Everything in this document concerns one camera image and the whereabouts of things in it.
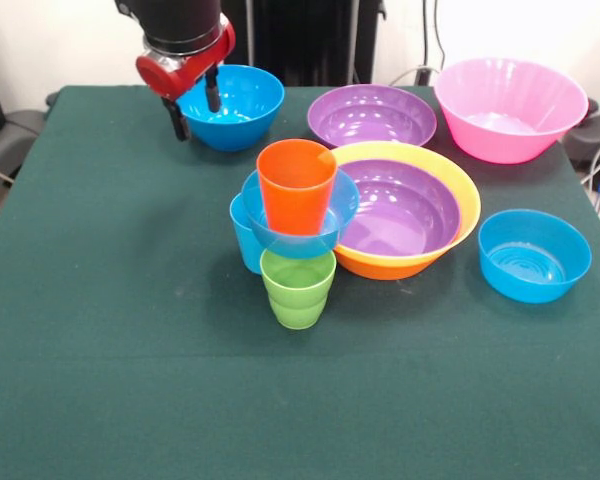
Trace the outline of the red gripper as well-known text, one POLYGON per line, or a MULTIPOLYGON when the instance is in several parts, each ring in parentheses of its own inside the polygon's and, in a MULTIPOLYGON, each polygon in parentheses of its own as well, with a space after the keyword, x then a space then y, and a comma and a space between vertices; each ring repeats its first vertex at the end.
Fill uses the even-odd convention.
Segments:
POLYGON ((175 100, 205 75, 208 109, 217 113, 221 108, 217 66, 229 56, 235 42, 235 31, 224 13, 219 16, 218 26, 211 30, 209 45, 192 54, 167 54, 155 50, 145 41, 146 50, 136 59, 136 69, 145 84, 162 97, 162 104, 169 113, 179 141, 188 141, 191 134, 188 122, 175 100))

